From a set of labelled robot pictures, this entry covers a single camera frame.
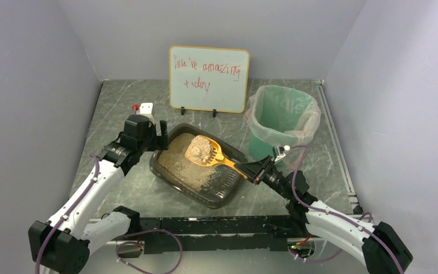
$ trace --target table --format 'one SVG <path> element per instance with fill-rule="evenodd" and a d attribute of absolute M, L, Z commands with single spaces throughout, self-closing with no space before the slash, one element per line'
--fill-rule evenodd
<path fill-rule="evenodd" d="M 310 143 L 311 151 L 302 170 L 312 195 L 340 212 L 354 213 L 353 208 L 358 206 L 355 191 L 336 139 L 321 84 L 314 80 L 250 79 L 247 96 L 267 84 L 301 90 L 317 100 L 322 110 L 321 123 Z M 166 120 L 169 130 L 179 123 L 189 123 L 219 137 L 245 155 L 249 154 L 250 131 L 243 114 L 220 112 L 213 118 L 209 111 L 186 111 L 185 115 L 181 115 L 180 110 L 169 105 L 167 80 L 106 80 L 96 104 L 70 195 L 93 168 L 90 152 L 99 154 L 123 129 L 126 118 L 132 114 L 131 106 L 146 102 L 154 103 L 155 120 Z M 151 152 L 146 152 L 140 163 L 111 190 L 94 214 L 95 218 L 110 213 L 118 206 L 138 211 L 141 217 L 287 215 L 286 200 L 264 184 L 255 186 L 246 181 L 227 205 L 219 209 L 206 208 L 155 177 L 149 170 L 151 155 Z"/>

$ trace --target scoop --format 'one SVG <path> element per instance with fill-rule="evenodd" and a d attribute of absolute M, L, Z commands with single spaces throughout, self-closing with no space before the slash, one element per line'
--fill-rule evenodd
<path fill-rule="evenodd" d="M 229 160 L 228 158 L 226 158 L 223 154 L 222 154 L 222 149 L 221 146 L 219 146 L 219 144 L 214 141 L 213 139 L 207 137 L 207 136 L 203 136 L 203 135 L 199 135 L 207 140 L 209 140 L 211 146 L 212 146 L 212 152 L 209 155 L 209 159 L 207 159 L 207 161 L 205 161 L 205 163 L 197 163 L 195 161 L 193 161 L 190 157 L 188 157 L 188 153 L 185 153 L 185 157 L 191 161 L 194 164 L 197 164 L 199 166 L 203 166 L 203 167 L 212 167 L 215 166 L 216 164 L 222 164 L 225 166 L 228 166 L 232 169 L 234 169 L 237 173 L 241 174 L 245 179 L 247 179 L 248 177 L 246 175 L 244 175 L 244 173 L 242 173 L 241 171 L 239 171 L 235 166 L 234 166 L 234 162 Z"/>

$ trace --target robotic arm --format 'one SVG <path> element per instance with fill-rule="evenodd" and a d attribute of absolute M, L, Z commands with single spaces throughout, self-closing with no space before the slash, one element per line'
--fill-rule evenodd
<path fill-rule="evenodd" d="M 404 273 L 412 261 L 412 254 L 390 225 L 384 222 L 373 225 L 336 211 L 308 193 L 310 187 L 302 171 L 296 170 L 284 177 L 275 168 L 275 162 L 289 149 L 288 146 L 275 147 L 274 157 L 234 166 L 248 177 L 248 181 L 264 182 L 289 200 L 286 208 L 295 232 L 310 233 L 332 242 L 365 265 L 370 274 Z"/>
<path fill-rule="evenodd" d="M 153 123 L 152 103 L 141 104 L 130 115 L 116 140 L 95 158 L 90 173 L 68 202 L 47 222 L 35 221 L 28 230 L 35 272 L 79 273 L 89 256 L 106 242 L 140 230 L 140 214 L 117 207 L 103 220 L 88 224 L 110 189 L 139 162 L 146 151 L 167 150 L 166 121 L 160 121 L 161 136 Z"/>

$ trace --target black tray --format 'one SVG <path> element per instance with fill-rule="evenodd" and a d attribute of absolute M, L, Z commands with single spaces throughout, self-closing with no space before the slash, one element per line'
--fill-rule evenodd
<path fill-rule="evenodd" d="M 215 140 L 221 146 L 222 152 L 231 161 L 241 163 L 246 162 L 246 157 L 241 151 L 235 149 L 219 138 L 186 123 L 177 125 L 169 132 L 169 144 L 183 133 L 190 133 L 194 136 L 207 136 Z M 212 181 L 209 181 L 207 188 L 198 191 L 188 186 L 184 181 L 162 166 L 159 163 L 159 157 L 161 154 L 162 151 L 156 151 L 150 158 L 150 170 L 152 173 L 182 194 L 211 209 L 217 209 L 224 206 L 236 193 L 239 184 L 244 181 L 244 177 L 235 172 L 232 168 L 220 165 L 216 167 L 219 175 Z"/>

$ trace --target whiteboard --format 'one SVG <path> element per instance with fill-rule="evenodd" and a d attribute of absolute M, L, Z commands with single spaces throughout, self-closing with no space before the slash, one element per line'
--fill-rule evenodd
<path fill-rule="evenodd" d="M 172 46 L 169 66 L 173 108 L 244 111 L 249 72 L 247 50 Z"/>

